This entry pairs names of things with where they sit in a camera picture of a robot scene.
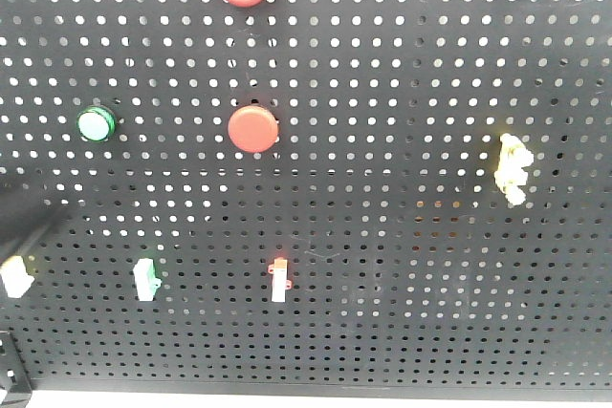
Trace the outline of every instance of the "black pegboard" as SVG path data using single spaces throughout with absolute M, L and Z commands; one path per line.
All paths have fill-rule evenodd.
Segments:
M 4 196 L 64 209 L 1 300 L 34 389 L 612 399 L 611 11 L 0 0 Z M 227 136 L 252 102 L 280 123 L 261 155 Z M 520 207 L 504 132 L 536 153 Z

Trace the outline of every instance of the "green indicator light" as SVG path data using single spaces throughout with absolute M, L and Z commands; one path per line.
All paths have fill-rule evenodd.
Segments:
M 115 133 L 117 119 L 106 107 L 87 107 L 76 119 L 80 134 L 91 142 L 104 142 Z

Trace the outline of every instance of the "white surface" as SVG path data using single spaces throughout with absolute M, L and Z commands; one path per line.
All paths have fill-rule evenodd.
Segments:
M 272 301 L 273 303 L 284 303 L 287 293 L 287 270 L 284 268 L 274 268 L 272 280 Z
M 26 271 L 23 257 L 12 256 L 0 267 L 0 276 L 9 298 L 21 298 L 34 282 L 33 276 Z
M 319 397 L 247 397 L 247 396 L 185 396 L 159 394 L 109 394 L 80 392 L 34 392 L 28 408 L 203 408 L 207 406 L 245 406 L 250 408 L 313 408 L 331 403 L 351 408 L 594 408 L 608 407 L 612 403 L 569 403 L 531 401 L 455 401 L 455 400 L 396 400 L 372 398 L 319 398 Z
M 153 260 L 150 258 L 141 258 L 134 267 L 134 281 L 140 301 L 153 301 L 155 292 L 162 285 L 160 279 L 149 276 L 151 270 L 155 272 Z

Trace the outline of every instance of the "white bracket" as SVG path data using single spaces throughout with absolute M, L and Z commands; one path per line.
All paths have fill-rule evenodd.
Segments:
M 134 267 L 134 280 L 140 301 L 153 301 L 155 292 L 162 286 L 162 280 L 155 274 L 155 266 L 150 258 L 141 258 Z
M 26 271 L 23 257 L 13 255 L 0 267 L 0 276 L 9 298 L 21 298 L 34 282 L 33 276 Z
M 272 301 L 274 303 L 285 302 L 285 292 L 290 290 L 294 283 L 287 279 L 287 260 L 275 258 L 273 265 L 268 266 L 268 273 L 272 278 Z
M 516 136 L 504 134 L 501 138 L 499 166 L 495 172 L 495 183 L 512 205 L 525 203 L 527 196 L 519 188 L 527 184 L 529 174 L 523 167 L 534 163 L 534 154 Z

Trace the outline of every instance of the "yellow component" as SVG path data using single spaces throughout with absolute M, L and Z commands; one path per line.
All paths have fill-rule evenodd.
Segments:
M 499 154 L 499 166 L 495 172 L 495 183 L 506 195 L 506 199 L 512 205 L 525 203 L 527 196 L 519 188 L 527 184 L 529 174 L 523 171 L 523 167 L 534 163 L 534 154 L 525 147 L 525 144 L 516 136 L 508 133 L 501 138 L 501 153 Z
M 9 298 L 21 298 L 34 282 L 26 271 L 23 257 L 14 255 L 0 267 L 0 276 Z

